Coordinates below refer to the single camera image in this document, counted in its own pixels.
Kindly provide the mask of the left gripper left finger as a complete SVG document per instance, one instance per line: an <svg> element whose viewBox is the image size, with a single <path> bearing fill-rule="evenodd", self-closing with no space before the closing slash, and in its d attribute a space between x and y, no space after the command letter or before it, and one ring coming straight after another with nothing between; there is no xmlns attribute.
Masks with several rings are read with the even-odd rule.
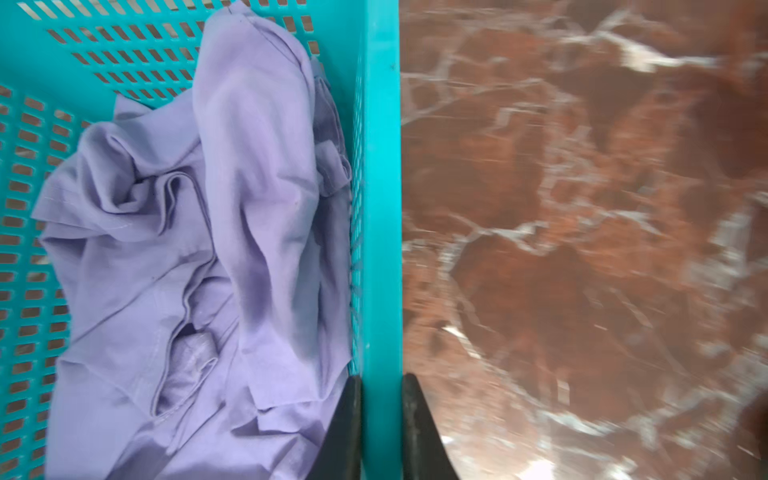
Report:
<svg viewBox="0 0 768 480"><path fill-rule="evenodd" d="M347 379L322 447L307 480L359 480L362 445L362 380Z"/></svg>

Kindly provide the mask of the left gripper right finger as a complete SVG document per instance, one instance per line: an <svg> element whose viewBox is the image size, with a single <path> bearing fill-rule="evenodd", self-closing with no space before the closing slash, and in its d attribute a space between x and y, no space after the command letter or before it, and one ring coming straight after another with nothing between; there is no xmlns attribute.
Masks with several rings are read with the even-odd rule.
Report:
<svg viewBox="0 0 768 480"><path fill-rule="evenodd" d="M407 480L459 480L416 375L402 380L402 462Z"/></svg>

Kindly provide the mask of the teal plastic laundry basket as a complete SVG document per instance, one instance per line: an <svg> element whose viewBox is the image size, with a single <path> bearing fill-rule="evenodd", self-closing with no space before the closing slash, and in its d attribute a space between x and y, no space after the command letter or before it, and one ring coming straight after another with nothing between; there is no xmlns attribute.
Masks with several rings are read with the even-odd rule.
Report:
<svg viewBox="0 0 768 480"><path fill-rule="evenodd" d="M47 176L116 97L190 87L218 1L1 5L1 475L44 475L70 316L31 216ZM393 1L255 1L323 66L352 157L349 371L362 380L360 479L402 475L399 12Z"/></svg>

